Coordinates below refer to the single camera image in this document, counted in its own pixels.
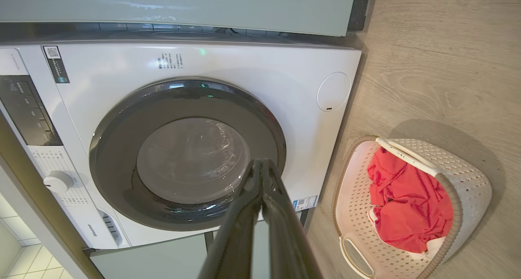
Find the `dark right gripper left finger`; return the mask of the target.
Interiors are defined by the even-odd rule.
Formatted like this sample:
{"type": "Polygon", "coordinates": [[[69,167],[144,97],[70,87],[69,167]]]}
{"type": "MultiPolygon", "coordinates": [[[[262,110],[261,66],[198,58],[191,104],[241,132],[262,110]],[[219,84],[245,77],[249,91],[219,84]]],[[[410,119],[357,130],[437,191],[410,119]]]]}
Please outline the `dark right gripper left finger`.
{"type": "Polygon", "coordinates": [[[254,228],[262,207],[261,159],[252,160],[201,268],[199,279],[249,279],[254,228]]]}

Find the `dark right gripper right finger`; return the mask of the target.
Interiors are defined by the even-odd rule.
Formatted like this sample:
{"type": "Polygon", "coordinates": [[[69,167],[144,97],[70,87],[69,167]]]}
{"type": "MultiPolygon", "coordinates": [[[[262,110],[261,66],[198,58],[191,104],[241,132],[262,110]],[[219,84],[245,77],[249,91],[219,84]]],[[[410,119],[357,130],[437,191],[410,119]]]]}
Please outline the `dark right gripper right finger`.
{"type": "Polygon", "coordinates": [[[260,164],[262,211],[269,225],[271,278],[322,279],[322,272],[275,163],[262,159],[260,164]]]}

